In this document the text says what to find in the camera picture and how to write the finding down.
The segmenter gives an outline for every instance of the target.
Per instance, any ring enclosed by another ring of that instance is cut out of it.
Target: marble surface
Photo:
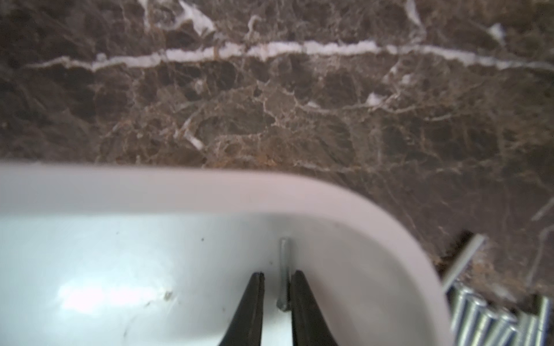
[[[0,2],[0,157],[260,169],[388,210],[493,301],[554,295],[554,3]]]

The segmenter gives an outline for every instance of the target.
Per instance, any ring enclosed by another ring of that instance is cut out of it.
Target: metal pin
[[[469,240],[468,244],[464,246],[463,250],[458,254],[454,263],[444,273],[442,278],[443,293],[447,293],[450,287],[456,281],[461,272],[464,271],[469,261],[475,255],[477,250],[481,247],[485,241],[485,236],[482,234],[474,234]]]
[[[508,328],[506,328],[506,330],[504,331],[504,334],[502,334],[502,336],[498,340],[498,343],[496,344],[496,346],[508,345],[508,341],[510,341],[510,338],[515,333],[517,333],[517,326],[515,324],[509,325]]]
[[[504,334],[504,331],[513,323],[515,323],[516,317],[506,308],[499,308],[498,319],[491,327],[488,333],[484,346],[496,346],[500,337]]]
[[[290,239],[281,238],[279,240],[279,271],[281,273],[281,285],[277,307],[281,311],[290,310]]]
[[[540,296],[538,299],[538,327],[535,346],[543,346],[546,339],[546,329],[548,328],[548,318],[552,308],[552,299]]]
[[[469,296],[464,318],[461,322],[460,333],[458,334],[458,346],[469,345],[477,316],[485,306],[486,300],[481,296],[477,294]]]
[[[512,339],[510,346],[522,346],[525,339],[525,330],[529,324],[529,314],[523,311],[517,313],[517,334]]]
[[[454,283],[454,295],[452,297],[451,313],[452,319],[450,320],[450,330],[454,335],[458,335],[460,329],[461,318],[464,315],[465,303],[468,295],[473,293],[473,289],[461,282]]]
[[[525,330],[524,346],[533,346],[537,335],[538,316],[529,315],[529,323]]]
[[[477,321],[477,326],[475,327],[475,333],[473,333],[473,340],[471,340],[470,346],[481,346],[483,344],[491,322],[497,317],[498,315],[493,310],[489,308],[483,309]]]

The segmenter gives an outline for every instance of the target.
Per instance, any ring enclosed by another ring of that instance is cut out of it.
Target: bolt
[[[548,328],[548,318],[552,308],[552,299],[545,296],[538,298],[538,327],[535,346],[543,346],[546,339],[546,329]]]
[[[525,339],[523,346],[533,346],[535,344],[535,338],[537,335],[538,316],[529,315],[529,323],[525,330]]]
[[[510,324],[517,321],[516,317],[506,308],[498,308],[498,319],[495,321],[483,346],[496,346],[504,331]]]
[[[481,346],[483,344],[490,323],[497,317],[498,315],[493,310],[489,308],[483,309],[481,315],[479,316],[479,320],[477,321],[477,326],[475,327],[473,340],[471,340],[470,346]]]
[[[454,263],[444,273],[442,279],[443,293],[447,293],[450,287],[456,281],[461,272],[464,271],[469,261],[475,255],[477,250],[481,247],[485,241],[485,236],[482,234],[474,234],[469,240],[468,244],[464,246],[462,251],[456,256]]]
[[[277,307],[281,311],[290,309],[290,239],[281,238],[279,240],[279,272],[281,273],[281,285]]]
[[[510,338],[514,333],[517,333],[517,326],[515,324],[511,324],[506,328],[504,331],[504,334],[500,336],[500,339],[498,339],[498,343],[496,346],[506,346],[508,345],[508,341],[510,341]]]
[[[525,330],[527,329],[527,325],[529,324],[529,314],[525,313],[523,311],[519,311],[517,313],[517,334],[515,338],[513,338],[510,346],[522,346],[524,339],[525,339]]]
[[[458,346],[468,346],[471,341],[473,327],[479,312],[486,306],[486,300],[477,294],[469,296],[464,318],[461,322],[460,333],[458,334]]]
[[[457,281],[454,283],[454,293],[452,296],[452,319],[450,321],[450,330],[454,335],[458,335],[461,318],[464,315],[465,303],[468,295],[473,294],[473,289]]]

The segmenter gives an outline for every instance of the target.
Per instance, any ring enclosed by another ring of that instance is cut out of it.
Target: white marble vein
[[[551,197],[531,218],[531,221],[539,221],[554,206],[554,197]]]
[[[198,8],[182,0],[179,0],[179,5],[183,8],[183,12],[175,18],[174,24],[170,28],[167,28],[168,30],[176,30],[184,23],[192,22],[192,27],[198,36],[216,31],[213,21]]]
[[[230,58],[254,57],[262,61],[285,54],[307,54],[307,55],[363,55],[388,53],[391,55],[426,54],[435,55],[441,58],[458,61],[464,66],[487,66],[498,70],[527,68],[535,70],[554,71],[554,65],[543,61],[525,60],[501,60],[493,56],[477,55],[470,51],[448,49],[434,45],[411,44],[411,45],[387,45],[378,46],[375,41],[364,40],[353,44],[319,43],[316,41],[299,42],[270,42],[258,44],[247,48],[245,45],[227,43],[222,47],[209,47],[198,50],[167,49],[158,53],[142,56],[113,56],[107,59],[96,61],[75,60],[68,56],[44,61],[42,63],[29,64],[26,67],[32,69],[48,68],[53,65],[62,65],[66,68],[84,68],[91,71],[98,71],[110,66],[126,65],[130,68],[150,68],[159,65],[163,61],[174,61],[179,63],[197,63],[202,61],[226,60]]]
[[[148,31],[150,30],[150,20],[148,19],[148,0],[137,0],[137,2],[144,9],[144,15],[142,20],[144,21],[144,27]]]
[[[369,94],[367,96],[366,104],[369,107],[376,107],[376,106],[382,104],[385,101],[385,99],[386,99],[386,96],[382,96],[382,95],[375,94],[374,92],[372,92],[371,94]]]
[[[191,131],[191,122],[193,118],[194,115],[189,117],[187,121],[184,122],[183,126],[175,131],[175,133],[173,134],[173,138],[179,139],[181,137],[184,137],[196,148],[196,150],[200,151],[204,149],[206,145],[199,138],[195,137]]]
[[[502,46],[506,45],[506,41],[504,41],[504,38],[506,37],[506,33],[504,32],[504,28],[502,27],[502,24],[495,23],[490,28],[488,28],[486,32],[500,45]]]
[[[404,10],[406,11],[408,19],[412,23],[419,27],[423,26],[421,19],[419,18],[419,12],[417,11],[416,2],[414,0],[406,0],[406,3],[404,4]]]
[[[537,274],[538,265],[541,263],[542,254],[545,248],[545,242],[548,238],[548,235],[550,232],[554,231],[554,225],[550,225],[548,227],[543,228],[540,233],[538,234],[538,249],[537,253],[535,255],[535,259],[533,260],[533,264],[531,265],[531,269],[529,270],[529,273],[527,274],[527,277],[525,278],[525,285],[527,287],[531,287],[531,284],[533,283],[533,279],[535,278],[535,274]]]

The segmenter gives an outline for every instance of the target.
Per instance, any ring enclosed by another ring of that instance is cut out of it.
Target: screw
[[[500,336],[500,339],[498,339],[498,343],[496,346],[506,346],[508,345],[508,341],[510,341],[510,338],[514,333],[517,333],[517,326],[515,324],[511,324],[506,328],[504,331],[504,334]]]
[[[552,299],[540,296],[538,299],[538,328],[535,346],[543,346],[546,339],[546,329],[548,328],[548,318],[552,308]]]
[[[486,306],[486,300],[477,294],[469,296],[464,318],[458,334],[458,346],[468,346],[471,341],[473,327],[479,312]]]
[[[454,295],[452,297],[452,319],[450,321],[450,330],[454,335],[458,335],[461,318],[464,314],[465,302],[467,296],[473,293],[473,289],[457,281],[454,283]]]
[[[281,311],[290,309],[289,286],[290,286],[290,239],[281,238],[279,240],[279,271],[281,273],[281,286],[277,307]]]
[[[537,335],[538,316],[529,315],[529,323],[525,330],[524,346],[533,346],[535,344],[535,337]]]
[[[516,317],[506,308],[498,308],[498,319],[493,324],[489,334],[485,339],[484,346],[496,346],[500,337],[510,324],[516,322]]]
[[[442,286],[443,293],[447,293],[450,290],[450,287],[456,281],[461,272],[464,271],[465,267],[468,265],[469,261],[475,255],[477,250],[481,247],[485,241],[485,236],[482,234],[474,234],[469,240],[468,244],[464,246],[462,251],[456,256],[454,263],[448,268],[446,273],[443,275]]]
[[[483,344],[490,323],[497,317],[498,315],[493,310],[489,308],[483,309],[481,315],[479,316],[479,320],[477,321],[477,326],[475,327],[475,333],[473,333],[473,340],[471,340],[470,346],[481,346]]]

